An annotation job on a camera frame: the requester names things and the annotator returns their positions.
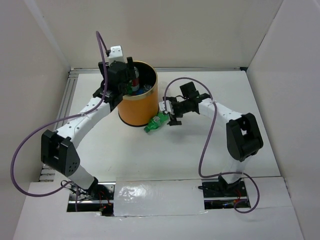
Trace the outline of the red label water bottle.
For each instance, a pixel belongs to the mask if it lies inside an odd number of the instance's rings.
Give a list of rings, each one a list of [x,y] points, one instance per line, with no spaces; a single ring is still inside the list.
[[[140,88],[140,80],[139,80],[139,70],[137,67],[134,67],[135,71],[135,79],[132,81],[131,90],[133,93],[137,92]]]

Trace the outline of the green bottle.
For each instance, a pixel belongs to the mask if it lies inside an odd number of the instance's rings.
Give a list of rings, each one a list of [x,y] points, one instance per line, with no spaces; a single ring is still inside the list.
[[[168,119],[169,119],[169,115],[160,111],[157,115],[155,115],[149,120],[148,124],[144,127],[143,130],[145,133],[149,133],[150,131],[157,130]]]
[[[132,96],[132,95],[133,95],[132,83],[133,83],[133,81],[130,80],[130,81],[126,84],[126,95],[128,95],[128,96]]]

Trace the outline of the green bottle front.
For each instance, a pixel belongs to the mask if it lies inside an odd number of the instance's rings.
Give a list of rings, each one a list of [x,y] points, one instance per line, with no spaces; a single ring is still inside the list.
[[[132,96],[132,95],[133,95],[132,83],[133,83],[133,81],[130,80],[130,81],[126,84],[126,95],[128,95],[128,96]]]

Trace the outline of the clear bottle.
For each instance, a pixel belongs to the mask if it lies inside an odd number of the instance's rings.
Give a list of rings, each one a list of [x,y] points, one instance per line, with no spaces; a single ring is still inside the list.
[[[145,85],[143,86],[143,90],[144,90],[145,92],[148,92],[148,91],[150,91],[151,89],[152,89],[152,86],[149,85],[149,84],[145,84]]]

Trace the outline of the blue label water bottle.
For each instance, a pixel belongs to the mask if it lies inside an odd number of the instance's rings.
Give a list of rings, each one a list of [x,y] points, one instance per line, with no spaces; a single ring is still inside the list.
[[[136,92],[135,92],[135,95],[136,96],[139,96],[139,95],[142,95],[142,94],[144,94],[145,93],[145,90],[143,89],[143,88],[140,88],[139,90],[137,90]]]

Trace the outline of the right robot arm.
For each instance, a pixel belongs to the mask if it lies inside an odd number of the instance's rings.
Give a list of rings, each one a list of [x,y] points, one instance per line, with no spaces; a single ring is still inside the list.
[[[191,112],[210,118],[212,122],[204,151],[207,150],[214,126],[218,124],[225,128],[229,157],[217,177],[220,194],[230,196],[239,184],[251,158],[264,146],[256,117],[252,113],[242,114],[218,103],[210,91],[200,94],[192,81],[181,85],[180,90],[182,101],[164,95],[159,108],[169,115],[170,126],[181,125],[180,119]]]

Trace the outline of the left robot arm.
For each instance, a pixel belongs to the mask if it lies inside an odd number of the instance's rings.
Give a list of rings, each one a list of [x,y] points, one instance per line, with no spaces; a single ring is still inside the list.
[[[81,194],[88,200],[111,199],[112,194],[81,166],[77,148],[91,129],[122,102],[136,77],[131,57],[126,62],[100,62],[99,66],[106,68],[104,82],[88,104],[65,125],[56,131],[46,130],[41,136],[41,161],[81,188]]]

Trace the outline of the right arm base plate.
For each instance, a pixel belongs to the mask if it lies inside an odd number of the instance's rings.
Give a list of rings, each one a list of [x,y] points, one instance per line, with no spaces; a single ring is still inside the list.
[[[236,203],[237,208],[251,208],[243,180],[229,189],[223,189],[217,179],[203,180],[197,188],[202,191],[205,210],[233,209]]]

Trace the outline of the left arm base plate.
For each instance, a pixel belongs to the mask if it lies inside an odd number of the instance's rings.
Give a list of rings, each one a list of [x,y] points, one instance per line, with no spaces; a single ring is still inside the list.
[[[98,213],[104,217],[114,216],[114,193],[116,182],[100,182],[104,189],[95,197],[71,184],[66,188],[69,190],[67,213]]]

